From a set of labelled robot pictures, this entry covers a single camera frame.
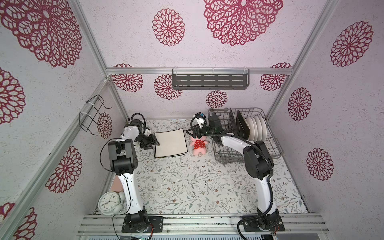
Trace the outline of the white square plate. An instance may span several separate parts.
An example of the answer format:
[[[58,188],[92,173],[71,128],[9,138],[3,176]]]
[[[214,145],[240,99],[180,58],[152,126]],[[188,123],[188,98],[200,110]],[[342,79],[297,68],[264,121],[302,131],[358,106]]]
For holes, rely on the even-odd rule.
[[[160,145],[155,146],[155,152],[160,155],[173,155],[188,152],[185,132],[183,129],[155,133]]]
[[[173,157],[179,157],[179,156],[183,156],[183,155],[186,155],[187,152],[185,153],[180,153],[180,154],[173,154],[173,155],[160,155],[160,154],[157,154],[156,152],[154,153],[154,157],[155,158],[173,158]]]

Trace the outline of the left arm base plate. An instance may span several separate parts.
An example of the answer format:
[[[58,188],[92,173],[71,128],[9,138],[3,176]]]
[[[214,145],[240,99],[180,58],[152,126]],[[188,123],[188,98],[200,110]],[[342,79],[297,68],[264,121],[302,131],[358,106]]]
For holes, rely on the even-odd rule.
[[[163,216],[139,217],[138,215],[130,215],[124,219],[122,233],[161,233],[163,223]]]

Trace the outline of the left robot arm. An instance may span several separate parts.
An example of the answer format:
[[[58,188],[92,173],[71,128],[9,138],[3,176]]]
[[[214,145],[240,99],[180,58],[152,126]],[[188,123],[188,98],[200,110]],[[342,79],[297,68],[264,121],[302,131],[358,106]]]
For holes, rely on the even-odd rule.
[[[125,224],[149,225],[149,217],[143,199],[139,196],[135,170],[138,168],[138,156],[135,144],[143,150],[152,150],[159,145],[155,135],[147,127],[145,120],[130,120],[118,138],[108,140],[110,172],[118,176],[122,183],[127,209],[123,211]]]

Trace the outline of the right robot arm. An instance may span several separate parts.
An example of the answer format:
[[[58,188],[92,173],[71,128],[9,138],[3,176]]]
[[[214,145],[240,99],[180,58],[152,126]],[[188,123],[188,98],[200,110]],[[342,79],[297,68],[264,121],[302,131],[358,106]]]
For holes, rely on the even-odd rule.
[[[266,144],[263,141],[246,140],[233,133],[213,133],[210,130],[204,130],[206,126],[205,116],[202,113],[197,113],[190,121],[190,130],[193,132],[193,136],[219,139],[220,144],[243,156],[247,173],[256,180],[259,211],[256,217],[278,214],[271,185],[274,164]]]

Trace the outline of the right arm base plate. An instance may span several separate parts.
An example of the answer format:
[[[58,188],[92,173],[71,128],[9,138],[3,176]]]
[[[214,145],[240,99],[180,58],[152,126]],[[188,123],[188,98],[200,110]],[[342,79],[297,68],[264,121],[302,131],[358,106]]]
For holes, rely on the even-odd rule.
[[[281,217],[262,217],[256,220],[250,220],[250,217],[243,217],[243,223],[246,232],[283,232],[285,226]]]

